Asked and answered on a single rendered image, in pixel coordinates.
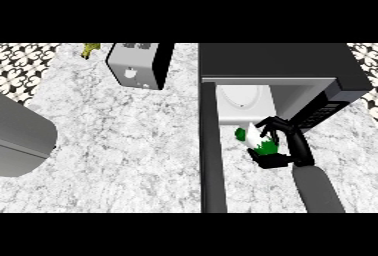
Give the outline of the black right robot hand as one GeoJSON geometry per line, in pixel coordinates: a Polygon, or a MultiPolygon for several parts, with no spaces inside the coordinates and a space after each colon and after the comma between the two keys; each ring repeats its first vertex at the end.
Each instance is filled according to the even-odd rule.
{"type": "Polygon", "coordinates": [[[257,123],[255,127],[264,127],[258,136],[270,134],[273,144],[279,143],[276,131],[283,132],[289,149],[288,155],[279,153],[260,155],[252,148],[246,149],[252,160],[263,169],[286,167],[289,163],[294,163],[297,167],[314,165],[314,159],[302,132],[289,120],[277,116],[267,117],[257,123]]]}

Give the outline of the dark grey microwave door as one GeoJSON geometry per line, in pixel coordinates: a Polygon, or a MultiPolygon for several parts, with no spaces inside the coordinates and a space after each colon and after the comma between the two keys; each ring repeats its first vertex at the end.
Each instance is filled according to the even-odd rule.
{"type": "Polygon", "coordinates": [[[199,83],[201,211],[226,213],[226,188],[214,82],[199,83]]]}

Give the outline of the black microwave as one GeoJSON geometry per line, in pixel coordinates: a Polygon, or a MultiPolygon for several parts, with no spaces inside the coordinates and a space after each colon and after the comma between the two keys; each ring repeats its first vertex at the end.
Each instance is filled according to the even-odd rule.
{"type": "Polygon", "coordinates": [[[202,43],[199,79],[267,85],[276,115],[310,130],[372,89],[344,43],[202,43]]]}

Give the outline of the silver toaster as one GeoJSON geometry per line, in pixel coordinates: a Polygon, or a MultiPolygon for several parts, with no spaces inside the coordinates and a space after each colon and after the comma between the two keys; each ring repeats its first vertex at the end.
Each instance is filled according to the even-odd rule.
{"type": "Polygon", "coordinates": [[[161,90],[173,50],[173,43],[115,43],[105,63],[119,85],[161,90]]]}

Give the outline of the yellow-green object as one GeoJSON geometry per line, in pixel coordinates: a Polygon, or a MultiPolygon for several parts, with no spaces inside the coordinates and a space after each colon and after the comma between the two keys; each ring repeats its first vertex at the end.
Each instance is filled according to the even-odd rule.
{"type": "Polygon", "coordinates": [[[91,51],[99,49],[100,49],[100,43],[84,43],[81,57],[87,60],[90,57],[91,51]]]}

